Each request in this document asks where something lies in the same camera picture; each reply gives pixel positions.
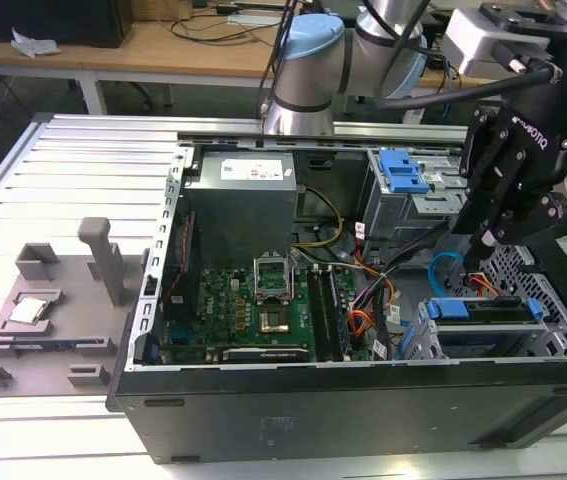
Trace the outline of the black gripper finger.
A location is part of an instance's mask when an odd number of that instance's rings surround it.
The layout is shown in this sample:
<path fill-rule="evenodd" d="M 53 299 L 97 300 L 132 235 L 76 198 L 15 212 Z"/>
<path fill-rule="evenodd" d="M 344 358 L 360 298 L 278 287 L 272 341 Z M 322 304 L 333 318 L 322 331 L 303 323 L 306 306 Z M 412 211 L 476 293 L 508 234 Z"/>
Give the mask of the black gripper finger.
<path fill-rule="evenodd" d="M 563 221 L 566 200 L 553 186 L 528 177 L 537 165 L 525 149 L 508 152 L 486 168 L 479 188 L 479 242 L 523 245 Z"/>
<path fill-rule="evenodd" d="M 466 271 L 478 271 L 480 262 L 493 252 L 482 237 L 492 221 L 494 190 L 501 179 L 494 167 L 509 133 L 495 109 L 479 106 L 474 110 L 459 166 L 459 174 L 466 180 L 466 200 L 451 229 L 453 234 L 469 235 L 464 254 Z"/>

